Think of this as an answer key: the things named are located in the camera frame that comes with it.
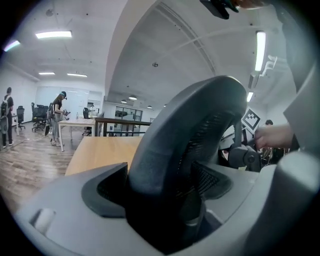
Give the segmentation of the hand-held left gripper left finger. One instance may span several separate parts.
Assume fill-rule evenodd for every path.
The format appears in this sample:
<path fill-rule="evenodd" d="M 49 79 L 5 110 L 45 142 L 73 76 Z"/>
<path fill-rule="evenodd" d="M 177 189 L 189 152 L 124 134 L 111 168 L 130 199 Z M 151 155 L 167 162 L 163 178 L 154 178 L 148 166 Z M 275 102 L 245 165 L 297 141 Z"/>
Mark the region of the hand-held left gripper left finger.
<path fill-rule="evenodd" d="M 93 171 L 81 189 L 84 204 L 100 217 L 124 218 L 128 164 L 116 163 Z"/>

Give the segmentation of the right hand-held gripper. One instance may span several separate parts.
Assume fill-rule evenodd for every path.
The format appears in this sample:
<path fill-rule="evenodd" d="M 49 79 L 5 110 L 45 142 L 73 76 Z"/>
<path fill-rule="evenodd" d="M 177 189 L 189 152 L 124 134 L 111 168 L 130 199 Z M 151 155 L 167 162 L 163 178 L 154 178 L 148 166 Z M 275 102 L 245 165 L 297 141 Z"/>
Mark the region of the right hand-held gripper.
<path fill-rule="evenodd" d="M 241 119 L 241 132 L 246 140 L 252 140 L 255 135 L 255 131 L 259 127 L 261 118 L 252 108 L 248 107 L 244 116 Z"/>

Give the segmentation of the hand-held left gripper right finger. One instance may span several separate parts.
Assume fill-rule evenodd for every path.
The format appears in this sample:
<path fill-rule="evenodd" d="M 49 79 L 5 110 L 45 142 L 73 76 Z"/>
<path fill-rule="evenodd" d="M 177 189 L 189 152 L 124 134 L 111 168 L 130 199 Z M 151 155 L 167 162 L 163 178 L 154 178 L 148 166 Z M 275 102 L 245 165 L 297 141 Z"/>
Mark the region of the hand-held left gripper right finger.
<path fill-rule="evenodd" d="M 221 198 L 232 188 L 232 180 L 213 167 L 193 161 L 191 179 L 198 194 L 206 200 Z"/>

